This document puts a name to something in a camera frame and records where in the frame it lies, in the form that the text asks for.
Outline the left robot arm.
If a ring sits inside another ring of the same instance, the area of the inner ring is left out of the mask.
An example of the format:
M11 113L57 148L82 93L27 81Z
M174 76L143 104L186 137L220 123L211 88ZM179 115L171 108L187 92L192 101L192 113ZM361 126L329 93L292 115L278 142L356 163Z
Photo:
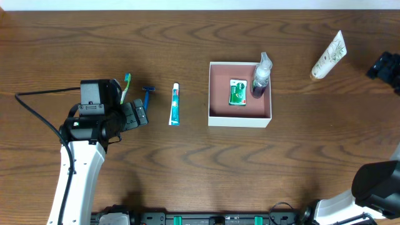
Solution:
M66 203L62 201L68 183L69 159L66 148L61 148L61 170L56 193L52 204L48 224L89 224L93 208L94 192L106 151L99 144L89 141L73 141L69 143L72 151L74 174L72 175Z

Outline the green white toothbrush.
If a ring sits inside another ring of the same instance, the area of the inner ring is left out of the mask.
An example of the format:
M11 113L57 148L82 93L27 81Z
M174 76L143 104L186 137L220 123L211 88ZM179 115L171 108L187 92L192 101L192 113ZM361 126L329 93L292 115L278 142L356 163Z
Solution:
M126 87L124 88L124 90L123 90L123 92L122 92L122 94L121 94L120 104L123 104L123 103L124 103L126 94L128 93L129 86L130 86L130 83L131 83L131 77L132 77L132 76L131 76L131 73L126 73L126 74L125 74L124 82L126 83Z

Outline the teal white toothpaste tube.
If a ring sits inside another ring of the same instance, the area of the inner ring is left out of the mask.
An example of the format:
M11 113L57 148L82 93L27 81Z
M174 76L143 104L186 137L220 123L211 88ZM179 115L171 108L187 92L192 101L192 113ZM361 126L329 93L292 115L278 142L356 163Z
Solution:
M172 89L172 101L171 101L171 112L169 117L170 126L180 125L179 120L179 84L176 82L173 84Z

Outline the cream lotion tube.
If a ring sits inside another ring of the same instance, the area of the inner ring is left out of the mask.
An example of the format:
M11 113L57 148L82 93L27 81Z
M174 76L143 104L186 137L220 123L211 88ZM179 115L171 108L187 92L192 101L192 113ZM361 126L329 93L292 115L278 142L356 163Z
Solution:
M329 46L311 69L310 77L313 80L325 78L331 69L347 54L343 34L338 31Z

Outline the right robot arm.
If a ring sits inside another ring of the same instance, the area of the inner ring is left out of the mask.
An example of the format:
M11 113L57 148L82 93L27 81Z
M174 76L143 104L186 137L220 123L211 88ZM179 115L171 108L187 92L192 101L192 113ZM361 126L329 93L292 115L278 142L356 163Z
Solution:
M376 224L399 217L399 149L389 161L363 165L351 190L308 207L302 224Z

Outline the blue disposable razor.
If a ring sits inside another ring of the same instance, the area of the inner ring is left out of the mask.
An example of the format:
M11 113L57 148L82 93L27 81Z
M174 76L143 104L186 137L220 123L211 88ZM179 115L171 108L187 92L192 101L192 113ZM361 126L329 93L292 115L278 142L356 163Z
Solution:
M144 110L146 111L148 109L150 92L154 92L156 88L154 86L143 86L142 89L146 92L143 103Z

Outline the green soap bar pack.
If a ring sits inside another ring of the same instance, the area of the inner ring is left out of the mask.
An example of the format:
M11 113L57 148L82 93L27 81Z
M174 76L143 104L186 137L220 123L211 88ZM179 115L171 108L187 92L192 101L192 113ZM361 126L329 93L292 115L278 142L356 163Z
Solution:
M246 80L231 79L230 80L229 105L245 106L246 105Z

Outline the clear spray bottle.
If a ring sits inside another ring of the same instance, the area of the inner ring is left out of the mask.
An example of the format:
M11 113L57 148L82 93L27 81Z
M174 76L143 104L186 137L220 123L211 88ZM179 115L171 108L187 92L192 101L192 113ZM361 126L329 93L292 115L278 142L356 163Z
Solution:
M271 70L273 67L272 61L269 59L266 52L261 53L261 61L254 70L254 77L251 83L251 94L254 98L260 98L266 90Z

